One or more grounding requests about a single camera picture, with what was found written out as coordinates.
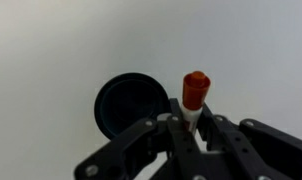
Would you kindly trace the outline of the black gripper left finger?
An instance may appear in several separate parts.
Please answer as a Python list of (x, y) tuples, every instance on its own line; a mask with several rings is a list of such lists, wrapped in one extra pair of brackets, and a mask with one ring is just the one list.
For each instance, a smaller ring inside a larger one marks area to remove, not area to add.
[(176, 99), (165, 121), (144, 118), (80, 162), (75, 180), (133, 180), (161, 152), (167, 160), (152, 180), (195, 180), (205, 176), (202, 153), (185, 129)]

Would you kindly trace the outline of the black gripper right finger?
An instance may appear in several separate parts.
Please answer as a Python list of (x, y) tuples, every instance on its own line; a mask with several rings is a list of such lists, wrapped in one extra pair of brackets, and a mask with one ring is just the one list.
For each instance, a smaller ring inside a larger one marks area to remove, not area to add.
[(235, 180), (302, 180), (302, 140), (254, 119), (235, 124), (204, 104), (198, 131)]

